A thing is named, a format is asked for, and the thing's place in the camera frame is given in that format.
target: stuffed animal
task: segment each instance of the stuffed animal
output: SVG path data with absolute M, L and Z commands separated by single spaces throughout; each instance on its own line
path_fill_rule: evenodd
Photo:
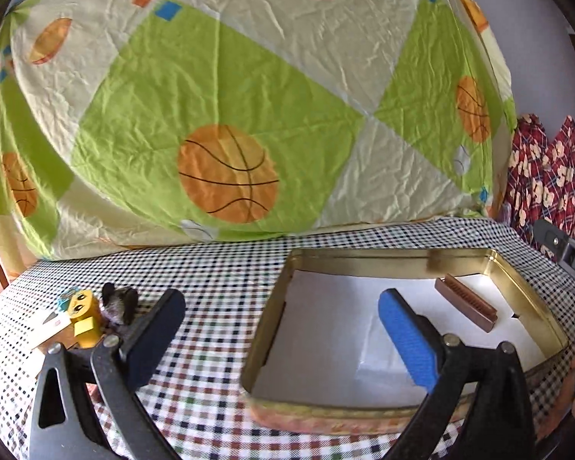
M 112 283 L 102 287 L 102 315 L 112 325 L 129 325 L 138 306 L 138 292 L 132 287 L 115 288 Z

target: basketball print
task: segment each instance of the basketball print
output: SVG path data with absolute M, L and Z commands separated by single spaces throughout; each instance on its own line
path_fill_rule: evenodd
M 492 133 L 486 99 L 471 76 L 462 76 L 455 90 L 455 106 L 464 131 L 475 143 L 482 143 Z
M 179 149 L 179 178 L 191 201 L 230 223 L 250 223 L 273 209 L 279 179 L 268 153 L 225 124 L 198 128 Z
M 38 190 L 30 179 L 19 157 L 14 152 L 2 155 L 2 168 L 7 179 L 8 187 L 24 218 L 35 212 L 38 204 Z
M 71 29 L 72 19 L 61 17 L 43 29 L 32 45 L 28 61 L 35 66 L 49 62 L 62 48 Z
M 458 176 L 464 176 L 471 167 L 471 156 L 464 145 L 460 145 L 454 153 L 454 171 Z

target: red cloth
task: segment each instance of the red cloth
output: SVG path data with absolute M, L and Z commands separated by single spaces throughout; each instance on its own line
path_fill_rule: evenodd
M 553 141 L 535 115 L 517 128 L 504 197 L 510 226 L 537 249 L 532 226 L 539 218 L 575 238 L 575 121 L 567 117 Z

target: bedsheet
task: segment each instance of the bedsheet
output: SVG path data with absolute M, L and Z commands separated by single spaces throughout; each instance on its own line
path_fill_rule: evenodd
M 550 409 L 575 355 L 575 282 L 512 230 L 489 219 L 442 218 L 434 222 L 248 243 L 209 243 L 127 251 L 95 259 L 40 261 L 0 295 L 0 437 L 20 459 L 28 458 L 26 423 L 35 380 L 25 373 L 23 347 L 35 310 L 54 306 L 77 285 L 97 295 L 104 282 L 131 285 L 149 309 L 168 287 L 187 302 L 184 323 L 149 385 L 138 396 L 175 450 L 185 458 L 292 459 L 381 458 L 396 436 L 323 437 L 256 426 L 240 396 L 240 368 L 287 254 L 297 247 L 442 248 L 493 247 L 550 306 L 570 346 L 562 362 L 531 394 L 535 423 Z M 127 449 L 106 408 L 95 409 L 109 443 Z M 460 423 L 450 424 L 436 456 L 443 456 Z
M 494 44 L 473 0 L 26 0 L 0 29 L 5 269 L 492 215 Z
M 521 117 L 517 128 L 504 198 L 508 223 L 535 248 L 540 218 L 575 238 L 575 121 L 568 116 L 553 140 L 535 115 Z

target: black device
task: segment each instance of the black device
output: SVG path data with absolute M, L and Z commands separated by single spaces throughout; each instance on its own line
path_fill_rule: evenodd
M 441 336 L 416 315 L 398 291 L 388 291 L 435 354 L 438 379 L 383 460 L 428 460 L 447 427 L 464 384 L 477 382 L 475 398 L 448 460 L 534 460 L 535 429 L 526 379 L 515 346 L 494 350 Z
M 545 219 L 537 219 L 533 227 L 535 241 L 547 247 L 558 266 L 575 280 L 575 239 Z
M 123 335 L 110 334 L 95 347 L 49 348 L 32 411 L 31 460 L 117 460 L 95 414 L 86 383 L 98 385 L 136 460 L 177 460 L 134 394 L 149 382 L 185 315 L 181 292 L 167 289 L 151 311 Z

